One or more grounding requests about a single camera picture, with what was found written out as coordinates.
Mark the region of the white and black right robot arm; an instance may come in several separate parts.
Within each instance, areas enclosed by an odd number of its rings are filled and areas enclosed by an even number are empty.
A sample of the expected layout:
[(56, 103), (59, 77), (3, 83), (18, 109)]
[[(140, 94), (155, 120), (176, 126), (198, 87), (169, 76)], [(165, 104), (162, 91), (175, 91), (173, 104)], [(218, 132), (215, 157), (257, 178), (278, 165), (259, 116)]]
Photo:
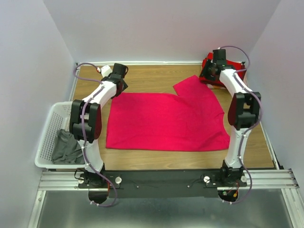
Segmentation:
[(221, 82), (228, 90), (232, 101), (228, 110), (228, 123), (231, 135), (228, 153), (220, 168), (217, 179), (224, 186), (239, 182), (243, 176), (247, 139), (261, 121), (261, 94), (252, 91), (239, 77), (245, 68), (237, 70), (226, 59), (225, 47), (212, 51), (212, 59), (207, 59), (203, 65), (200, 80), (216, 85)]

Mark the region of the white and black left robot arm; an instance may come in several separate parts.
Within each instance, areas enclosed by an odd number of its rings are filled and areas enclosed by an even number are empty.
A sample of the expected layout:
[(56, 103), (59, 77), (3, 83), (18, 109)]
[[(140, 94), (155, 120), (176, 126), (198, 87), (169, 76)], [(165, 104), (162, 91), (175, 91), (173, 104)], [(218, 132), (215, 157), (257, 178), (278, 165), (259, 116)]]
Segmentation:
[[(102, 79), (95, 80), (83, 78), (76, 71), (83, 65), (95, 68)], [(118, 97), (127, 87), (124, 78), (129, 68), (126, 65), (115, 63), (102, 68), (93, 63), (79, 63), (73, 70), (74, 76), (79, 80), (97, 82), (98, 87), (89, 96), (72, 102), (69, 132), (81, 146), (85, 161), (85, 170), (90, 172), (89, 182), (96, 188), (102, 187), (106, 182), (111, 183), (102, 173), (104, 162), (100, 156), (98, 139), (102, 131), (102, 107), (108, 100)]]

